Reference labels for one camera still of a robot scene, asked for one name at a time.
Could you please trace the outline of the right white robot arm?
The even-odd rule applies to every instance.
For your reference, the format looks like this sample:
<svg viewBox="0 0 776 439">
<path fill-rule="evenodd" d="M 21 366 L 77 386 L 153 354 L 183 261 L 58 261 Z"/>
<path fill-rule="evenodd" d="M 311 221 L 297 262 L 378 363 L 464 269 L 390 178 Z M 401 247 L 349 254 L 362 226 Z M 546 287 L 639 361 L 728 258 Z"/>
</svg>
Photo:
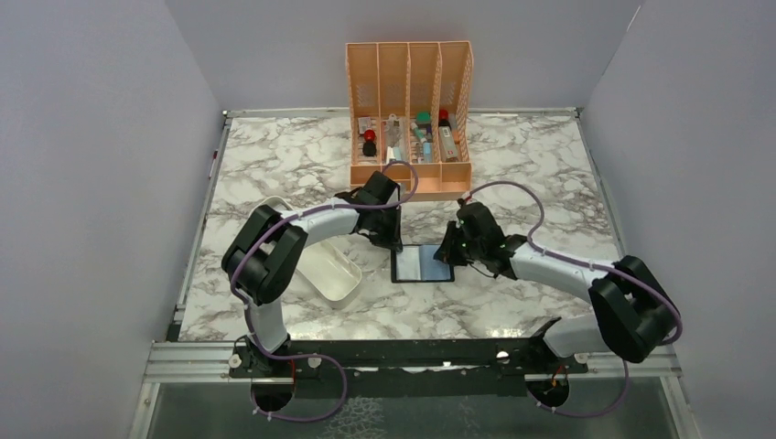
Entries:
<svg viewBox="0 0 776 439">
<path fill-rule="evenodd" d="M 451 266 L 480 263 L 495 277 L 550 286 L 591 305 L 590 314 L 561 318 L 534 334 L 528 359 L 541 372 L 582 353 L 641 363 L 680 332 L 677 308 L 641 259 L 584 262 L 542 250 L 529 236 L 505 234 L 480 202 L 460 206 L 434 258 Z"/>
</svg>

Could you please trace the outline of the black leather card holder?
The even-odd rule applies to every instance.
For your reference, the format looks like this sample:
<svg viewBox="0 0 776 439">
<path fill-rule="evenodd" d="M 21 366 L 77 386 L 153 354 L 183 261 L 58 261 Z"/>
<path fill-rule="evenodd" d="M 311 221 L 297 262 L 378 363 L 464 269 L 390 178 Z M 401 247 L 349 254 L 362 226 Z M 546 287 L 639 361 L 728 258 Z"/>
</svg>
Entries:
<svg viewBox="0 0 776 439">
<path fill-rule="evenodd" d="M 391 251 L 393 284 L 452 283 L 454 268 L 434 258 L 438 244 L 405 245 L 400 252 Z"/>
</svg>

